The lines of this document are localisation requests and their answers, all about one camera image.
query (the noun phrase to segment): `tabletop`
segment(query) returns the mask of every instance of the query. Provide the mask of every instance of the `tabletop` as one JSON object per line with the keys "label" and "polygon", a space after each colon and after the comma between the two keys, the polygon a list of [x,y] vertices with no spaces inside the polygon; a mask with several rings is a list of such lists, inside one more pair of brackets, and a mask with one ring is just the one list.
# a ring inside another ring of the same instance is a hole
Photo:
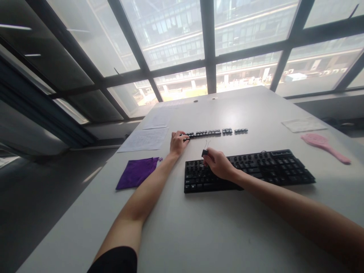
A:
{"label": "tabletop", "polygon": [[[170,135],[176,130],[248,128],[248,134],[208,138],[209,146],[226,156],[290,149],[316,183],[287,188],[364,226],[361,144],[330,126],[317,132],[350,158],[351,165],[307,145],[300,138],[305,133],[292,133],[281,121],[312,115],[262,86],[188,98],[178,104],[162,148],[114,154],[18,272],[86,272],[114,219],[135,190],[115,191],[128,160],[165,157]],[[136,130],[141,130],[163,105],[157,104]],[[346,270],[247,191],[184,194],[185,161],[201,159],[205,139],[190,141],[148,217],[138,272]]]}

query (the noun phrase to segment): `purple bag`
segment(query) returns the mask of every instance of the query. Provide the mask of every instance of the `purple bag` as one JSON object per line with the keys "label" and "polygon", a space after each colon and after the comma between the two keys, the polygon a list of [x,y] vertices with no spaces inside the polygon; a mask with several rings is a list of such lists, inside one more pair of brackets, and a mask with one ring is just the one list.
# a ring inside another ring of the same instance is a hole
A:
{"label": "purple bag", "polygon": [[163,158],[160,157],[129,160],[116,189],[122,190],[140,186],[140,184],[155,170],[157,162],[162,160]]}

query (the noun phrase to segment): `hand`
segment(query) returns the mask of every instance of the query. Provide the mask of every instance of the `hand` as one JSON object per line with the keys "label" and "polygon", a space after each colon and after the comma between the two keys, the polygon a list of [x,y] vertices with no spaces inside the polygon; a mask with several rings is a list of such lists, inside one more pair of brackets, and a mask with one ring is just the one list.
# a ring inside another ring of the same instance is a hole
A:
{"label": "hand", "polygon": [[172,155],[176,155],[178,157],[183,153],[187,144],[190,142],[190,138],[188,136],[186,135],[179,136],[180,134],[185,134],[185,132],[177,131],[172,133],[171,145],[169,148],[169,153]]}
{"label": "hand", "polygon": [[223,152],[216,151],[215,149],[208,148],[208,155],[204,155],[204,165],[209,165],[212,172],[218,177],[232,181],[236,175],[237,170],[226,158]]}

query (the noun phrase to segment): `glass window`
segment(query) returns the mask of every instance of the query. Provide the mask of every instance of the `glass window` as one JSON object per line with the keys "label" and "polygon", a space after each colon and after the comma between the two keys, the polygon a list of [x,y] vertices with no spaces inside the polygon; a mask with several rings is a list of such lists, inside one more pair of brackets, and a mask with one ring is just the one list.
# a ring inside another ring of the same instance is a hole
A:
{"label": "glass window", "polygon": [[0,1],[0,36],[60,90],[93,84],[26,1]]}
{"label": "glass window", "polygon": [[216,65],[217,93],[257,85],[270,87],[281,51]]}
{"label": "glass window", "polygon": [[298,0],[214,0],[215,51],[224,53],[285,40]]}
{"label": "glass window", "polygon": [[349,84],[348,88],[364,86],[364,69]]}
{"label": "glass window", "polygon": [[61,107],[67,114],[69,114],[74,120],[76,120],[79,124],[88,123],[88,120],[81,115],[75,108],[73,108],[68,102],[64,99],[55,99],[53,100],[59,107]]}
{"label": "glass window", "polygon": [[107,0],[47,2],[103,76],[139,69]]}
{"label": "glass window", "polygon": [[39,78],[33,71],[19,61],[13,54],[11,54],[5,47],[0,44],[0,55],[2,55],[8,62],[10,62],[20,73],[22,73],[28,80],[34,83],[40,90],[47,95],[54,94],[55,91]]}
{"label": "glass window", "polygon": [[163,101],[207,95],[206,69],[199,68],[155,78]]}
{"label": "glass window", "polygon": [[70,96],[69,99],[96,122],[122,119],[100,90]]}
{"label": "glass window", "polygon": [[148,80],[108,88],[129,117],[145,116],[158,102]]}
{"label": "glass window", "polygon": [[315,0],[304,27],[314,27],[347,19],[352,14],[357,4],[359,4],[359,6],[353,16],[363,15],[363,0]]}
{"label": "glass window", "polygon": [[285,97],[329,91],[356,61],[364,34],[292,49],[276,93]]}
{"label": "glass window", "polygon": [[[187,49],[197,41],[203,47],[199,0],[121,0],[150,70],[204,59],[204,51]],[[167,58],[164,47],[177,55]]]}

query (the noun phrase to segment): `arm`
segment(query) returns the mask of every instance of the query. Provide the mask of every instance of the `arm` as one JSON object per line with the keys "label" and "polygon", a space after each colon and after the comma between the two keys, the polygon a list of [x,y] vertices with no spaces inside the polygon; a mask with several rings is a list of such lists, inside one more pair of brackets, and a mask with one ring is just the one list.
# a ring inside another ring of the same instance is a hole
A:
{"label": "arm", "polygon": [[187,136],[179,136],[180,133],[184,132],[172,133],[169,154],[129,198],[111,226],[94,261],[118,246],[129,246],[138,255],[143,224],[157,203],[174,164],[190,142],[183,142]]}
{"label": "arm", "polygon": [[208,148],[205,163],[215,175],[241,186],[296,230],[340,259],[364,270],[364,229],[327,206],[235,169],[222,152]]}

